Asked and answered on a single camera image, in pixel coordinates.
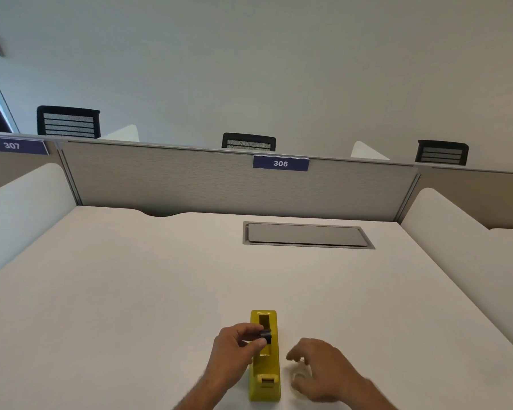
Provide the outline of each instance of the cubicle partition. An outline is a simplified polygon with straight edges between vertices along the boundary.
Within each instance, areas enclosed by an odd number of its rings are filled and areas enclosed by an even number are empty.
[[[513,228],[513,172],[311,156],[308,171],[290,171],[253,168],[253,151],[246,150],[67,137],[45,144],[48,156],[0,152],[0,186],[56,162],[85,206],[156,216],[207,212],[399,222],[419,191],[430,187],[488,228]]]

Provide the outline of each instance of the wall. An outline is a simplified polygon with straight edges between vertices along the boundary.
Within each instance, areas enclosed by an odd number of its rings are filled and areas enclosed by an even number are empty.
[[[418,139],[513,170],[513,0],[0,0],[0,87],[23,133],[41,104],[103,134],[414,161]]]

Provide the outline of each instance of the number plate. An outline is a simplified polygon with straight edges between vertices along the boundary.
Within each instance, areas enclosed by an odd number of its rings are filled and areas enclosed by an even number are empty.
[[[253,168],[308,171],[309,166],[309,158],[276,157],[275,155],[253,155]]]
[[[49,155],[46,144],[39,139],[12,139],[0,137],[0,151]]]

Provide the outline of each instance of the workstation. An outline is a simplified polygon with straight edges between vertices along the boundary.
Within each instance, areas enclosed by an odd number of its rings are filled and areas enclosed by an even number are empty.
[[[0,152],[0,408],[171,408],[252,310],[277,313],[281,399],[247,374],[217,408],[313,408],[301,337],[398,408],[513,408],[513,173],[40,140]]]

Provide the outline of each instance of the gray fabric partition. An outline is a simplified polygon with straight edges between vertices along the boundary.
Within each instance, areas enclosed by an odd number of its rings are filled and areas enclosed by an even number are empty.
[[[182,212],[394,221],[417,167],[312,158],[308,172],[252,168],[245,151],[59,141],[80,201]]]

